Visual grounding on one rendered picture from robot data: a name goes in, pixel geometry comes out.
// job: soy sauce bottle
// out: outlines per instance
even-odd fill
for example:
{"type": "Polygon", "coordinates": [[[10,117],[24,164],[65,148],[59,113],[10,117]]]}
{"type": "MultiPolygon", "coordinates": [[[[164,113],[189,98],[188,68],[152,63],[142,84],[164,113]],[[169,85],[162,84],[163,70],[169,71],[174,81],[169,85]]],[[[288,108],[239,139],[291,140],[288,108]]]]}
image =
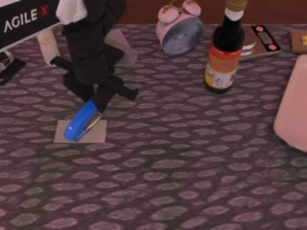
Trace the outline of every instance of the soy sauce bottle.
{"type": "Polygon", "coordinates": [[[248,0],[226,0],[224,19],[213,34],[207,66],[205,87],[213,93],[225,93],[234,83],[244,43],[241,18],[248,0]]]}

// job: pink object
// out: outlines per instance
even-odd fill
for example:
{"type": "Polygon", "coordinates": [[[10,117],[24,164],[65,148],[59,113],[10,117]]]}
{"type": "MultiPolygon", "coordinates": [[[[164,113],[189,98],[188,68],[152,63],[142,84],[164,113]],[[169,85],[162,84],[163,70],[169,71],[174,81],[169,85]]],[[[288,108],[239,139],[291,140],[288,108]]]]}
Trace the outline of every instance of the pink object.
{"type": "Polygon", "coordinates": [[[298,57],[274,122],[276,135],[307,152],[307,55],[298,57]]]}

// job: bottle cap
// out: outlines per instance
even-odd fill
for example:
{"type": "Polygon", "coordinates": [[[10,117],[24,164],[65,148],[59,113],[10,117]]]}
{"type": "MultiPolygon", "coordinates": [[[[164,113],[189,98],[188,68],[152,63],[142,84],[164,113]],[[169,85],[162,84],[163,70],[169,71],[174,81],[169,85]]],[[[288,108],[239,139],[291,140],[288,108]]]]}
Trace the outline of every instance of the bottle cap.
{"type": "Polygon", "coordinates": [[[226,8],[231,11],[243,11],[248,4],[248,0],[226,0],[226,8]]]}

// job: brown box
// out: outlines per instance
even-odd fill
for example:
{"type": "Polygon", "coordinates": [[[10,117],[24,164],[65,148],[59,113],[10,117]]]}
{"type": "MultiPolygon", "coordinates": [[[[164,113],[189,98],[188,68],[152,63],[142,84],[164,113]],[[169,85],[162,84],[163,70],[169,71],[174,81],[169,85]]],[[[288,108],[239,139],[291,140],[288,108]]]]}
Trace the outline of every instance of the brown box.
{"type": "Polygon", "coordinates": [[[290,30],[290,47],[295,54],[307,54],[307,30],[290,30]]]}

